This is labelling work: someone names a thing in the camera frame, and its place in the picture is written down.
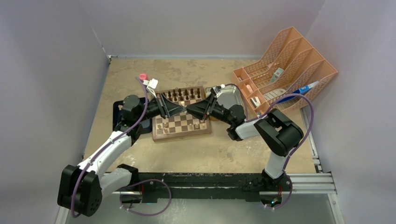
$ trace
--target beige table surface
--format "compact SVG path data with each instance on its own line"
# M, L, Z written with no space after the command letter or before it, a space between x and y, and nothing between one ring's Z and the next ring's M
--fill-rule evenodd
M85 150L85 158L95 152L112 132L113 103L134 94L143 96L135 77L147 73L158 79L157 89L202 85L204 88L231 82L234 69L254 60L154 60L113 59L100 98ZM305 132L300 111L287 114ZM260 137L240 142L227 135L229 125L211 121L212 133L199 137L153 142L152 133L143 134L110 167L125 163L140 172L260 173L269 159L270 149ZM306 141L291 158L289 173L315 173L311 148Z

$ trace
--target wooden chessboard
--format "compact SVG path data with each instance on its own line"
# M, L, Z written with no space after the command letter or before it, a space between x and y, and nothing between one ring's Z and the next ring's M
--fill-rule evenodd
M180 100L178 91L175 89L177 94L176 101L173 95L168 96L170 91L173 94L173 90L156 91L157 93L163 93L169 100L179 105L187 106L205 99L205 90L203 86L194 86L189 88L180 88L183 100ZM191 99L191 89L193 89L194 99ZM199 89L200 97L198 98L197 89ZM185 90L188 91L189 99L186 100ZM212 132L209 119L203 121L193 117L191 114L184 111L179 115L163 119L161 116L153 118L153 140L164 140L172 138L182 138L198 134L209 134Z

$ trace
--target gray wall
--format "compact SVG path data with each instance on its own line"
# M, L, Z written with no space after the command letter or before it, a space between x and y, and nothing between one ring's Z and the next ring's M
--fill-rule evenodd
M106 53L261 57L279 30L305 35L325 0L80 0Z
M0 223L50 224L81 160L106 55L77 0L0 1Z
M326 0L307 39L339 75L315 99L313 137L347 224L396 220L396 2Z

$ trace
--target mesh plastic organizer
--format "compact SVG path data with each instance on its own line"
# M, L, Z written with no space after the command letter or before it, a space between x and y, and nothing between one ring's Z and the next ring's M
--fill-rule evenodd
M284 72L276 81L270 83L278 68L284 69ZM234 70L231 80L242 90L250 110L262 114L282 95L319 81L305 94L313 100L337 73L337 70L294 27L290 27L276 35L258 62ZM286 92L269 100L264 98L263 94L276 89L284 89ZM261 103L257 107L250 102L254 97L258 97ZM294 98L277 104L275 108L289 112L306 105L304 99Z

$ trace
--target blue pen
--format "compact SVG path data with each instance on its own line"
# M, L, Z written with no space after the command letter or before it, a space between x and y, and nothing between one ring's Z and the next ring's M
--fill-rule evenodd
M293 93L300 93L300 94L304 95L318 83L319 83L319 81L316 81L314 83L311 83L309 85L299 88L298 90L294 91ZM294 97L286 97L285 99L279 101L278 103L282 103L282 102L285 102L285 101L293 99L293 98Z

